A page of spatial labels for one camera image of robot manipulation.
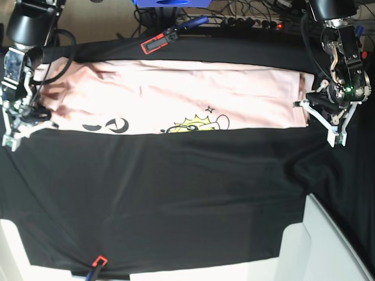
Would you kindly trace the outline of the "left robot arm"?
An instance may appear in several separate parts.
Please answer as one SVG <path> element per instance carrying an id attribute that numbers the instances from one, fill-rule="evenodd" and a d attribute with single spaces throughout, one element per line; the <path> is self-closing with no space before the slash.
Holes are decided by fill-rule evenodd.
<path id="1" fill-rule="evenodd" d="M 364 69 L 357 29 L 350 18 L 356 14 L 353 1 L 307 1 L 308 10 L 301 19 L 302 38 L 309 58 L 323 74 L 318 89 L 307 92 L 296 105 L 314 116 L 327 130 L 334 144 L 344 144 L 346 128 L 359 104 L 371 94 Z M 321 23 L 321 45 L 330 58 L 324 69 L 315 58 L 308 37 L 310 19 Z"/>

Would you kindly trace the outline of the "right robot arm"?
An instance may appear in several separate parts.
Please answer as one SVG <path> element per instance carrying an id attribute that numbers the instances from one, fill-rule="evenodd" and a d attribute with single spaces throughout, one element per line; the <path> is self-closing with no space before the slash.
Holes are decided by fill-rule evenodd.
<path id="1" fill-rule="evenodd" d="M 16 1 L 6 35 L 13 41 L 4 55 L 1 81 L 1 107 L 5 123 L 2 146 L 17 150 L 23 138 L 40 128 L 55 126 L 52 113 L 41 102 L 41 89 L 60 79 L 76 55 L 76 38 L 57 27 L 65 1 Z M 64 68 L 53 78 L 35 80 L 35 71 L 45 59 L 48 44 L 57 47 L 59 35 L 71 42 L 71 53 Z"/>

